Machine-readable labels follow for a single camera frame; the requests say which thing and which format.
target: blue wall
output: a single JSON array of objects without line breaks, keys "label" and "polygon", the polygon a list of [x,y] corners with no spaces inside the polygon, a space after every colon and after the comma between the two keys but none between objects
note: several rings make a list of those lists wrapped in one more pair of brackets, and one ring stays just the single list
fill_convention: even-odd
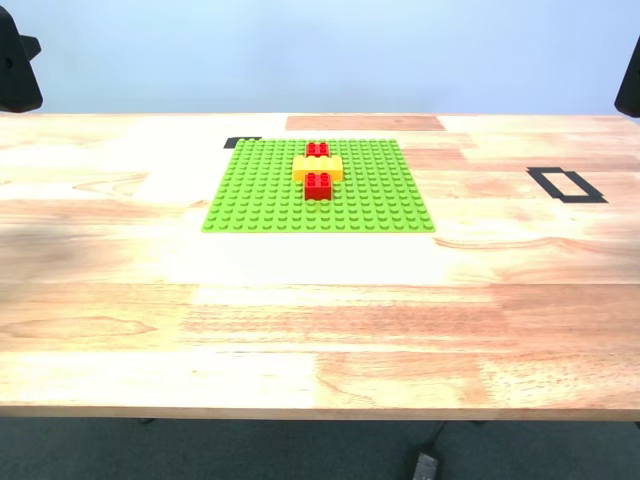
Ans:
[{"label": "blue wall", "polygon": [[42,112],[613,113],[640,35],[638,0],[2,5]]}]

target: black tape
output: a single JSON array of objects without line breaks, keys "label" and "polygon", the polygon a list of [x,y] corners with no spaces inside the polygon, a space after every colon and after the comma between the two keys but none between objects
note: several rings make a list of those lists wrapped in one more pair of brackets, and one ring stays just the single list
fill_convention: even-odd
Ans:
[{"label": "black tape", "polygon": [[[563,203],[609,203],[604,195],[593,185],[582,178],[577,172],[565,172],[560,167],[529,167],[527,173],[531,175],[551,198],[557,198]],[[586,195],[564,195],[545,177],[546,173],[564,173],[573,183],[580,187]]]},{"label": "black tape", "polygon": [[229,137],[227,143],[224,144],[224,148],[236,148],[238,140],[260,140],[262,137]]}]

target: table surface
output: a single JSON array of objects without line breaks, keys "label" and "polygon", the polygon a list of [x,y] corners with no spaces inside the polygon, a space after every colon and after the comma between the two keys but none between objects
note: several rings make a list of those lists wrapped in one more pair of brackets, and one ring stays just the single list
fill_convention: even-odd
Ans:
[{"label": "table surface", "polygon": [[[203,234],[238,136],[395,138],[437,232]],[[619,116],[0,116],[0,415],[640,420],[639,206]]]}]

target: gray floor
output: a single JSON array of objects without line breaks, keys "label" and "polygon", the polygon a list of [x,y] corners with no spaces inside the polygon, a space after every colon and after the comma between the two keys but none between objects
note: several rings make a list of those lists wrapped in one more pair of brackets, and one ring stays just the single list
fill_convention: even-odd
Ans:
[{"label": "gray floor", "polygon": [[[403,480],[433,422],[0,418],[0,480]],[[632,423],[448,423],[443,480],[633,480]]]}]

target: lego baseplate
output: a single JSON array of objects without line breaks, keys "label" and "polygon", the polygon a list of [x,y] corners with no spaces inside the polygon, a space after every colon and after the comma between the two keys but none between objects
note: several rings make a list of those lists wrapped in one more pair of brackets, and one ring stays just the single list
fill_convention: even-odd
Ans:
[{"label": "lego baseplate", "polygon": [[[305,200],[293,159],[312,141],[342,157],[332,200]],[[239,140],[202,231],[413,232],[435,227],[395,140]]]}]

